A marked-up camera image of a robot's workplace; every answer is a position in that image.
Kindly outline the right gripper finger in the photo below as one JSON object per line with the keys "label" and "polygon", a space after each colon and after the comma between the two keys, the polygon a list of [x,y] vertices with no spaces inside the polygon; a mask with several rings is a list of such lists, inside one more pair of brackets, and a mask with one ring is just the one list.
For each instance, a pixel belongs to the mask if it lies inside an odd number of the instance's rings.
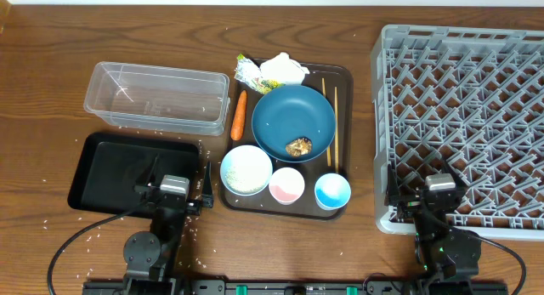
{"label": "right gripper finger", "polygon": [[394,168],[391,164],[388,165],[387,198],[389,200],[398,200],[400,198],[399,186],[396,181]]}
{"label": "right gripper finger", "polygon": [[442,173],[448,173],[452,178],[455,178],[456,176],[455,171],[451,168],[450,164],[444,157],[440,159],[440,171]]}

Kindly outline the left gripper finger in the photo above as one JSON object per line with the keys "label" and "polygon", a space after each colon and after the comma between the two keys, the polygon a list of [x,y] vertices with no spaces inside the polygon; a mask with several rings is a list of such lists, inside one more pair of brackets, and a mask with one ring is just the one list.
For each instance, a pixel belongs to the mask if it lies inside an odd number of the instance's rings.
{"label": "left gripper finger", "polygon": [[159,156],[156,155],[152,160],[151,164],[145,169],[142,176],[142,184],[147,187],[155,186],[156,179],[156,166],[159,162]]}
{"label": "left gripper finger", "polygon": [[201,191],[202,206],[206,208],[213,208],[213,184],[211,179],[211,166],[210,162],[207,162],[205,166],[205,173],[203,179],[203,186]]}

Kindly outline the blue white cup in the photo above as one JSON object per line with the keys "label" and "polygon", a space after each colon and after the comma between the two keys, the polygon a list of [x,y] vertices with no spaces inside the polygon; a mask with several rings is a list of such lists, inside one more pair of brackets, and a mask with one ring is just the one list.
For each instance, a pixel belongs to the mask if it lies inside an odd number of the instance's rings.
{"label": "blue white cup", "polygon": [[327,173],[315,182],[314,195],[317,205],[326,211],[337,210],[348,204],[351,197],[351,187],[344,176],[337,173]]}

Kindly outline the pink white cup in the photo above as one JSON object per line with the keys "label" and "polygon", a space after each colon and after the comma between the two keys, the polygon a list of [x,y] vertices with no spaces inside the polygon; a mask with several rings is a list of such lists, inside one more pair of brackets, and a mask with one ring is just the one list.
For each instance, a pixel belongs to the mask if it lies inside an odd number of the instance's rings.
{"label": "pink white cup", "polygon": [[281,205],[297,201],[305,189],[303,175],[295,168],[283,167],[273,172],[269,181],[269,192]]}

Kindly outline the brown food scrap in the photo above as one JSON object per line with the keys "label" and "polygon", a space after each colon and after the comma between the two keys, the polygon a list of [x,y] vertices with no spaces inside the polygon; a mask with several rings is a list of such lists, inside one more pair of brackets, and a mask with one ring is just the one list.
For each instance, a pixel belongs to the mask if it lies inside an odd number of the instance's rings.
{"label": "brown food scrap", "polygon": [[308,155],[312,151],[312,149],[312,141],[305,137],[294,139],[292,142],[286,145],[286,152],[292,157]]}

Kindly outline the dark blue plate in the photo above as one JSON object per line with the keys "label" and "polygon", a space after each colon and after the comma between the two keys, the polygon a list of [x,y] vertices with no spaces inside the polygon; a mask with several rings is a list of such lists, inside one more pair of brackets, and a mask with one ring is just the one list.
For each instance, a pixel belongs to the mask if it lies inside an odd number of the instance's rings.
{"label": "dark blue plate", "polygon": [[[335,114],[329,108],[330,138],[335,139]],[[252,113],[252,134],[256,143],[270,156],[282,162],[308,162],[326,152],[325,101],[321,92],[291,85],[265,94]],[[292,157],[286,145],[301,137],[312,141],[313,149],[305,156]]]}

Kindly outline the green yellow snack wrapper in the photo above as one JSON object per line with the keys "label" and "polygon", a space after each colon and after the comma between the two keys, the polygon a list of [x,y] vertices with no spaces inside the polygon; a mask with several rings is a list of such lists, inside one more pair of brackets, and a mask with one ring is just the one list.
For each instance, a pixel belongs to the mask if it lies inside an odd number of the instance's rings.
{"label": "green yellow snack wrapper", "polygon": [[249,88],[260,94],[267,94],[283,84],[276,80],[265,79],[260,68],[243,54],[237,56],[235,80],[245,83]]}

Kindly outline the white napkin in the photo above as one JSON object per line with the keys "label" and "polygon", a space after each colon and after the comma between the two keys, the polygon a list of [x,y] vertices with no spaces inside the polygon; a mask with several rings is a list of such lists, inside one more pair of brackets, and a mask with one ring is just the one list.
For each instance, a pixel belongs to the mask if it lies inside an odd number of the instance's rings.
{"label": "white napkin", "polygon": [[299,85],[309,74],[309,69],[296,60],[292,60],[288,53],[281,52],[273,59],[264,61],[259,69],[262,78],[285,85]]}

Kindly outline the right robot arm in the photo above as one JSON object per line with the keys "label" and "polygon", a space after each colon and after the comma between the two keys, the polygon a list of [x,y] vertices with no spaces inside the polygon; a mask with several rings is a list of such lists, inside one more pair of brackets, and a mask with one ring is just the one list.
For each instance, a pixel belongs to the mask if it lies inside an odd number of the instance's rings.
{"label": "right robot arm", "polygon": [[479,272],[481,243],[472,231],[455,231],[446,217],[460,206],[467,189],[442,160],[438,173],[427,176],[414,194],[403,195],[394,168],[388,166],[388,204],[397,208],[398,218],[413,221],[416,260],[426,269],[403,284],[402,294],[473,293],[470,279]]}

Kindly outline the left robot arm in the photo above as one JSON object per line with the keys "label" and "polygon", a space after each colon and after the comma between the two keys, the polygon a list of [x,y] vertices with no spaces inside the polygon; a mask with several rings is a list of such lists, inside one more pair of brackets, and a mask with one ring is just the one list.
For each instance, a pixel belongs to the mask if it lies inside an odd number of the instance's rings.
{"label": "left robot arm", "polygon": [[206,171],[204,174],[201,197],[190,199],[186,178],[166,174],[158,184],[155,183],[158,162],[159,158],[155,157],[133,187],[153,215],[150,229],[131,235],[124,245],[127,271],[118,294],[191,293],[190,283],[185,278],[176,278],[173,268],[184,220],[188,216],[199,216],[204,207],[213,207],[211,173]]}

